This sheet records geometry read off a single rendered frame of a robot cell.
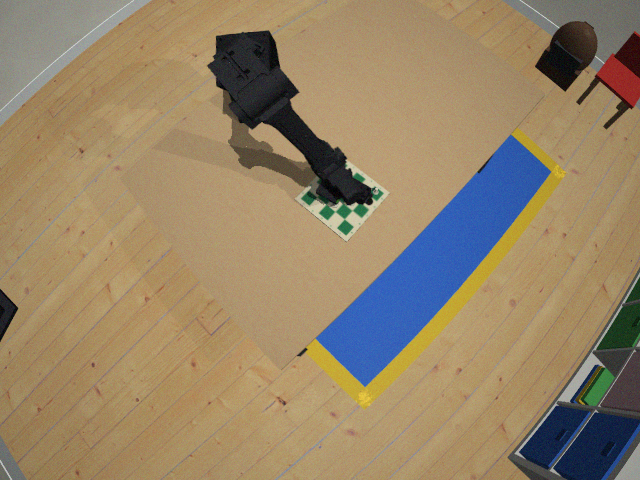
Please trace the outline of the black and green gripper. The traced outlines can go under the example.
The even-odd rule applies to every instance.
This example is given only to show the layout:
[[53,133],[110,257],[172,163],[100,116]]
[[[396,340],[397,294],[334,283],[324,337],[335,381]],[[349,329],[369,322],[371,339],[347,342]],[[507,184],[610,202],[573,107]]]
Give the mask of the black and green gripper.
[[340,201],[341,197],[338,198],[338,197],[334,196],[333,194],[329,193],[328,184],[331,184],[331,183],[327,182],[326,180],[322,181],[321,184],[316,189],[316,194],[318,194],[319,196],[323,196],[324,198],[326,198],[328,201],[330,201],[333,204],[337,204]]

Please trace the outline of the green and cream chessboard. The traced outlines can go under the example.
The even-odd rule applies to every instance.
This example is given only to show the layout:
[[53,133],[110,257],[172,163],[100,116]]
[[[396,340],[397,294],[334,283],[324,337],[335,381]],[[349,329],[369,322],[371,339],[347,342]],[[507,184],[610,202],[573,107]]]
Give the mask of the green and cream chessboard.
[[346,169],[351,168],[353,178],[371,187],[372,194],[373,190],[378,188],[379,193],[373,194],[372,205],[355,203],[354,206],[348,206],[341,198],[337,208],[331,207],[330,201],[316,194],[316,189],[322,182],[317,176],[295,200],[347,242],[390,193],[348,160],[346,161]]

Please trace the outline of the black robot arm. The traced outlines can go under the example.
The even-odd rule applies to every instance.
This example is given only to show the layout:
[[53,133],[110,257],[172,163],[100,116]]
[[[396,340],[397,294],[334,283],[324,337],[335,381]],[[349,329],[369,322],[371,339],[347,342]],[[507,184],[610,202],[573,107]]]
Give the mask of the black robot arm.
[[[252,130],[261,122],[276,128],[310,159],[308,161],[304,156],[313,172],[322,181],[326,178],[326,181],[333,185],[328,184],[329,193],[341,197],[348,206],[354,203],[363,205],[368,200],[372,188],[353,178],[349,170],[348,177],[349,174],[344,169],[347,157],[340,148],[332,150],[328,142],[326,143],[329,146],[324,140],[317,140],[318,137],[303,124],[290,101],[299,91],[278,66],[269,71],[260,61],[259,57],[264,50],[263,45],[242,32],[239,37],[235,37],[216,52],[213,56],[214,61],[207,65],[234,98],[229,108]],[[222,56],[219,56],[221,54]]]

